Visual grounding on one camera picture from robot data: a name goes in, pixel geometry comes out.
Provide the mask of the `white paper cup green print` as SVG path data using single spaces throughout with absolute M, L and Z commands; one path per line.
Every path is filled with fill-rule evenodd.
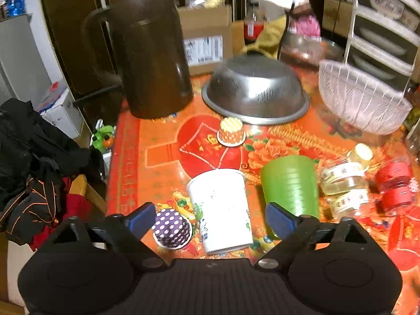
M 251 218 L 242 172 L 235 169 L 207 171 L 187 184 L 187 193 L 207 255 L 251 246 Z

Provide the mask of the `green plastic cup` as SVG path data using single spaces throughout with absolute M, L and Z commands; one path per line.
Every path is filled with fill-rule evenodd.
M 277 203 L 294 216 L 320 217 L 318 177 L 309 157 L 290 155 L 268 162 L 261 170 L 261 184 L 266 207 L 269 203 Z

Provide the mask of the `small yellow plastic cup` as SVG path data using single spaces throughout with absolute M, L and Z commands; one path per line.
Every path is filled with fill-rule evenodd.
M 364 143 L 358 143 L 347 154 L 347 158 L 351 162 L 357 162 L 361 165 L 363 170 L 368 169 L 371 160 L 373 159 L 373 152 L 369 146 Z

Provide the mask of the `purple polka dot cupcake liner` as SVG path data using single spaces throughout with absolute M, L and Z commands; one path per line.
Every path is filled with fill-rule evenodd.
M 162 209 L 156 214 L 152 236 L 159 246 L 178 250 L 191 240 L 192 224 L 180 212 L 172 208 Z

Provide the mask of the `clear jar with white tape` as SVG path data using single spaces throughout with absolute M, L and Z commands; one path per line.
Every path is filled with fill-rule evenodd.
M 358 162 L 341 160 L 320 172 L 320 189 L 335 219 L 359 216 L 361 207 L 369 203 L 365 169 Z

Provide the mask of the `red floral tablecloth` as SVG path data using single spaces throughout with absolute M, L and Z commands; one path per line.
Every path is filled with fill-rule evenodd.
M 303 155 L 313 160 L 317 174 L 327 164 L 347 155 L 356 144 L 367 144 L 373 151 L 366 177 L 374 183 L 382 162 L 397 157 L 411 159 L 419 182 L 419 165 L 404 146 L 403 126 L 393 134 L 377 136 L 351 127 L 333 115 L 318 93 L 318 70 L 293 67 L 310 98 L 308 112 L 289 124 L 270 127 L 244 125 L 245 142 L 238 147 L 220 145 L 216 133 L 221 116 L 210 110 L 201 98 L 201 87 L 208 75 L 192 78 L 194 100 L 174 116 L 138 119 L 122 104 L 110 164 L 107 213 L 131 213 L 144 202 L 161 208 L 183 208 L 193 224 L 189 244 L 180 250 L 161 248 L 148 233 L 142 238 L 149 248 L 168 263 L 174 258 L 234 259 L 252 263 L 278 243 L 264 221 L 265 200 L 260 171 L 272 159 Z M 238 169 L 246 177 L 246 195 L 251 217 L 253 244 L 231 253 L 207 256 L 196 231 L 196 219 L 187 184 L 195 176 L 214 169 Z M 393 314 L 419 314 L 419 206 L 408 215 L 386 218 L 375 208 L 380 199 L 371 187 L 369 203 L 361 206 L 357 220 L 388 253 L 400 269 L 403 288 Z

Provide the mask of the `red lidded clear jar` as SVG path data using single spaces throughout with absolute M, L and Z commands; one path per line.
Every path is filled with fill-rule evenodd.
M 410 187 L 413 177 L 411 164 L 404 158 L 392 159 L 381 165 L 375 182 L 381 195 L 380 208 L 387 216 L 395 216 L 414 203 L 414 192 Z

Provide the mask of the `black clothes pile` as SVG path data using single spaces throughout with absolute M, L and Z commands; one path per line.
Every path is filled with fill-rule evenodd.
M 66 202 L 71 181 L 83 174 L 103 195 L 104 172 L 97 149 L 80 147 L 31 102 L 11 98 L 1 105 L 1 232 L 10 241 L 37 248 L 35 236 L 77 210 Z

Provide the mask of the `orange polka dot cupcake liner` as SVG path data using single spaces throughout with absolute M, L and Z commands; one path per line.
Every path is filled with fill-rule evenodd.
M 224 146 L 234 147 L 241 145 L 246 139 L 243 122 L 237 117 L 223 118 L 216 137 Z

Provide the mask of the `white box on floor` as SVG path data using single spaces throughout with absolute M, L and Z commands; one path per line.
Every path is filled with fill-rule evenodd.
M 84 120 L 74 101 L 65 80 L 59 80 L 48 88 L 35 110 L 47 122 L 75 139 L 81 134 Z

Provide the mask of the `steel colander bowl upside down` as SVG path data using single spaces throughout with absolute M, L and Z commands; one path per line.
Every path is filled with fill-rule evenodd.
M 215 112 L 252 125 L 293 122 L 310 106 L 295 71 L 261 54 L 224 61 L 202 87 L 201 97 Z

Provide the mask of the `dark brown plastic pitcher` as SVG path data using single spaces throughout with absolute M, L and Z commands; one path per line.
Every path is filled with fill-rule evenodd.
M 93 26 L 109 24 L 117 73 L 98 65 Z M 81 33 L 93 70 L 104 83 L 125 92 L 133 116 L 166 117 L 193 99 L 184 38 L 175 0 L 120 0 L 91 12 Z

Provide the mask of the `white dish rack shelf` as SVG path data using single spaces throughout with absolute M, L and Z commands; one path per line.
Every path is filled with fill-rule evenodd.
M 419 48 L 419 0 L 354 0 L 345 63 L 405 93 Z

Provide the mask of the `red drink bottle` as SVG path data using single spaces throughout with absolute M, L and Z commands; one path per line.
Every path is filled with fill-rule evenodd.
M 248 7 L 248 14 L 243 19 L 243 39 L 246 45 L 255 43 L 256 39 L 263 31 L 264 20 L 259 5 L 250 4 Z

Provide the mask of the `blue water bottle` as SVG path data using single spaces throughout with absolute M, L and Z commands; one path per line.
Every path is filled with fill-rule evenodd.
M 25 0 L 6 0 L 9 17 L 21 16 L 26 13 Z

